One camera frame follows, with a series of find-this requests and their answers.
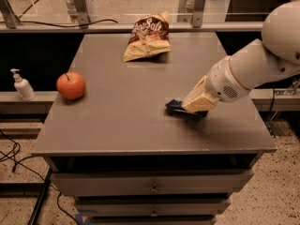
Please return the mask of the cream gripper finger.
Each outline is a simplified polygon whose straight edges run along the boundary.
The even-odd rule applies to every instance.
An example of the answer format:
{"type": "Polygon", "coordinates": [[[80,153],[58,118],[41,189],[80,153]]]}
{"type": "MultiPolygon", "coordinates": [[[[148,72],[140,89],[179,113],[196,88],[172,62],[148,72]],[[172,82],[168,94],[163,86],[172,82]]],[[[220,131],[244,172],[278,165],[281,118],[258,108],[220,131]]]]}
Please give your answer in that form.
{"type": "Polygon", "coordinates": [[[191,91],[194,97],[199,96],[205,91],[205,83],[207,80],[207,76],[203,76],[198,83],[194,86],[193,90],[191,91]]]}
{"type": "Polygon", "coordinates": [[[190,113],[204,112],[214,109],[219,101],[219,97],[205,90],[193,90],[184,98],[182,107],[190,113]]]}

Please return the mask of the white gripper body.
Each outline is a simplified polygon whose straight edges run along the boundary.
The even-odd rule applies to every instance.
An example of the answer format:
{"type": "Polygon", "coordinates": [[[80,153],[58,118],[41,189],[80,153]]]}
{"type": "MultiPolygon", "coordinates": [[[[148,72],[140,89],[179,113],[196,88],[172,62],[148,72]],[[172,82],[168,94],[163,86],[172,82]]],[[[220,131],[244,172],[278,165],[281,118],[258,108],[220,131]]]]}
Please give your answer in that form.
{"type": "Polygon", "coordinates": [[[230,60],[231,57],[226,56],[215,63],[207,73],[205,82],[205,89],[222,102],[234,102],[249,93],[235,78],[230,60]]]}

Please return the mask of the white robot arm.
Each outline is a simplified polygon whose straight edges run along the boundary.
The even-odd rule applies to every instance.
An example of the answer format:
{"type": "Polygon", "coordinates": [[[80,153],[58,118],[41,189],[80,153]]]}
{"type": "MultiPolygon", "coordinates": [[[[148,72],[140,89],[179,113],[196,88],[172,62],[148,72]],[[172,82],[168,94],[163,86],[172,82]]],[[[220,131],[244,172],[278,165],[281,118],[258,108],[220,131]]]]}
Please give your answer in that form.
{"type": "Polygon", "coordinates": [[[182,107],[189,113],[209,111],[218,102],[233,102],[265,83],[300,72],[300,2],[274,9],[262,25],[262,37],[214,64],[182,107]]]}

